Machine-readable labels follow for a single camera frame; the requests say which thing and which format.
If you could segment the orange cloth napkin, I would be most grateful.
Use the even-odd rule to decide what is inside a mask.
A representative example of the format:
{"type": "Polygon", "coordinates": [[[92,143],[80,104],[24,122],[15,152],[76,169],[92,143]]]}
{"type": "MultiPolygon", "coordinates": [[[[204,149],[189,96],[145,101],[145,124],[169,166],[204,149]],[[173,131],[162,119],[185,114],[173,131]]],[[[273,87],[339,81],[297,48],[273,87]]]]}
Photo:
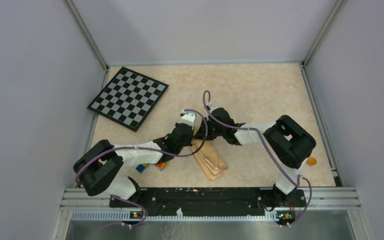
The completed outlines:
{"type": "Polygon", "coordinates": [[[193,133],[190,150],[194,152],[203,144],[194,157],[207,178],[213,181],[228,169],[228,165],[211,144],[211,141],[217,137],[216,125],[211,120],[197,116],[194,120],[193,133]]]}

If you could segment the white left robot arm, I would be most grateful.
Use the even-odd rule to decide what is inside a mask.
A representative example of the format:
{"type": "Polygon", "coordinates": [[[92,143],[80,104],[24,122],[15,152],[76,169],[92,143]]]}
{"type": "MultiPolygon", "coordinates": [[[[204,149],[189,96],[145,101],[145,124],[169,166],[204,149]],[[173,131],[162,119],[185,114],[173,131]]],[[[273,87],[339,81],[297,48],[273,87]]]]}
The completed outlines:
{"type": "Polygon", "coordinates": [[[176,123],[171,133],[139,145],[116,146],[100,140],[74,165],[76,180],[89,196],[107,192],[117,194],[129,207],[140,202],[139,187],[128,177],[118,177],[122,167],[162,164],[176,157],[192,144],[194,128],[176,123]]]}

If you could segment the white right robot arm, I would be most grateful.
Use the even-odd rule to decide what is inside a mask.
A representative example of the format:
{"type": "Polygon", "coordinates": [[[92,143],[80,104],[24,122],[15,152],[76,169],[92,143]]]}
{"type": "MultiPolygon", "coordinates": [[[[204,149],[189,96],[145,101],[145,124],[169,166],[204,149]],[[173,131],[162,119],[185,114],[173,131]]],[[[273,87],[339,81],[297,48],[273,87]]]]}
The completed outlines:
{"type": "Polygon", "coordinates": [[[262,144],[280,170],[274,184],[273,200],[279,206],[287,206],[299,186],[303,164],[311,156],[317,143],[289,115],[282,115],[271,123],[236,123],[223,107],[207,105],[205,119],[209,130],[207,140],[223,137],[231,145],[262,144]]]}

